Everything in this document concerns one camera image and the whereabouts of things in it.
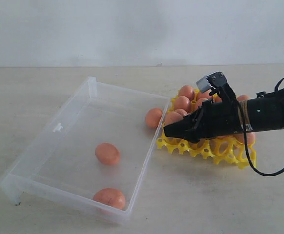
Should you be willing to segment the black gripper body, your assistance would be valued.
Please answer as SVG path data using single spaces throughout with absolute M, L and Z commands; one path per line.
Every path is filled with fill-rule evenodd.
M 191 143 L 244 131 L 244 113 L 242 105 L 237 101 L 202 103 L 196 111 L 184 117 L 184 120 L 186 120 L 186 128 L 183 136 Z

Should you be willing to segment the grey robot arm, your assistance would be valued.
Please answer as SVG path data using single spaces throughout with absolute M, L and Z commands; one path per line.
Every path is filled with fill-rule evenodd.
M 261 92 L 258 98 L 241 101 L 244 116 L 234 102 L 205 101 L 182 120 L 164 127 L 167 137 L 197 143 L 201 139 L 247 132 L 284 129 L 284 88 Z

